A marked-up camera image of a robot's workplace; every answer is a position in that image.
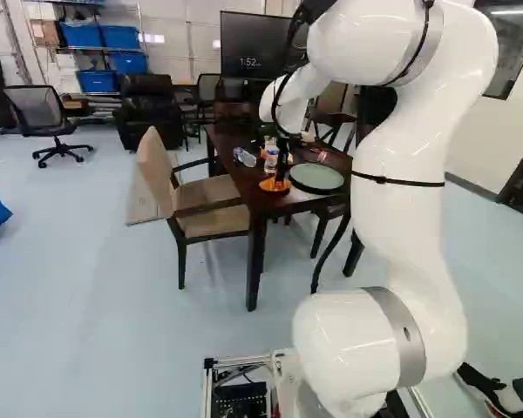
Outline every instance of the table leg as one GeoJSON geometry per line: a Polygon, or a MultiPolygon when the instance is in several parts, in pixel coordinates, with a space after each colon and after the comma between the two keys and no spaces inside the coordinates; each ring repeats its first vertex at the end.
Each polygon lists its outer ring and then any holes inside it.
{"type": "Polygon", "coordinates": [[[267,229],[267,218],[251,215],[250,232],[248,234],[248,277],[246,282],[246,309],[249,312],[254,311],[258,303],[267,229]]]}
{"type": "Polygon", "coordinates": [[[345,267],[343,268],[343,274],[345,277],[350,277],[355,272],[355,267],[357,267],[358,260],[363,253],[364,245],[358,239],[357,233],[352,232],[350,237],[350,250],[349,255],[347,256],[347,261],[345,262],[345,267]]]}
{"type": "Polygon", "coordinates": [[[207,172],[209,177],[213,177],[215,175],[215,147],[213,146],[213,142],[211,142],[209,135],[207,135],[206,142],[207,157],[209,158],[209,162],[207,163],[207,172]]]}

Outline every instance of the monitor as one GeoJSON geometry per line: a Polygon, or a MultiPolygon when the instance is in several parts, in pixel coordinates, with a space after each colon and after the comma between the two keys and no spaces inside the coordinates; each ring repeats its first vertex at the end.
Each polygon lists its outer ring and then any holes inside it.
{"type": "MultiPolygon", "coordinates": [[[[290,18],[221,12],[221,75],[229,78],[275,79],[283,71],[290,18]]],[[[287,64],[302,61],[308,26],[297,33],[287,64]]]]}

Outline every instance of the green plate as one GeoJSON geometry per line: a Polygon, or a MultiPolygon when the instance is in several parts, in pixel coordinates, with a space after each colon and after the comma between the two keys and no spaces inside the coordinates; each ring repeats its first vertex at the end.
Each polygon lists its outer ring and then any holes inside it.
{"type": "Polygon", "coordinates": [[[290,169],[289,179],[295,187],[314,194],[329,194],[345,182],[340,172],[313,163],[295,165],[290,169]]]}

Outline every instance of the bottle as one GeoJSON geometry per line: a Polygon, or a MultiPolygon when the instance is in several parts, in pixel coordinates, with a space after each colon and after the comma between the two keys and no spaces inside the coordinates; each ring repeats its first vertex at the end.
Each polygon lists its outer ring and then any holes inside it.
{"type": "Polygon", "coordinates": [[[234,160],[238,160],[246,167],[255,167],[257,158],[243,148],[237,147],[233,150],[234,160]]]}
{"type": "Polygon", "coordinates": [[[276,146],[271,146],[266,149],[265,164],[263,170],[269,175],[274,175],[277,171],[277,159],[279,157],[279,149],[276,146]]]}

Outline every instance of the chair backrest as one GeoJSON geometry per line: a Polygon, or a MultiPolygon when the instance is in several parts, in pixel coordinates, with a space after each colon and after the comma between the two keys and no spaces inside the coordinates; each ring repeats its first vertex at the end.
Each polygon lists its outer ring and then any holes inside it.
{"type": "Polygon", "coordinates": [[[65,121],[62,102],[49,85],[12,85],[3,91],[10,100],[22,131],[60,126],[65,121]]]}
{"type": "Polygon", "coordinates": [[[171,182],[173,166],[154,126],[150,126],[139,142],[138,167],[157,201],[161,216],[172,218],[176,210],[176,189],[171,182]]]}
{"type": "Polygon", "coordinates": [[[171,76],[167,74],[122,74],[119,76],[122,96],[173,96],[171,76]]]}
{"type": "Polygon", "coordinates": [[[198,77],[198,96],[201,100],[215,100],[215,90],[221,74],[200,74],[198,77]]]}
{"type": "Polygon", "coordinates": [[[221,78],[218,92],[225,99],[242,100],[244,79],[243,78],[221,78]]]}
{"type": "Polygon", "coordinates": [[[316,101],[316,110],[321,113],[338,113],[343,109],[348,84],[332,81],[316,101]]]}

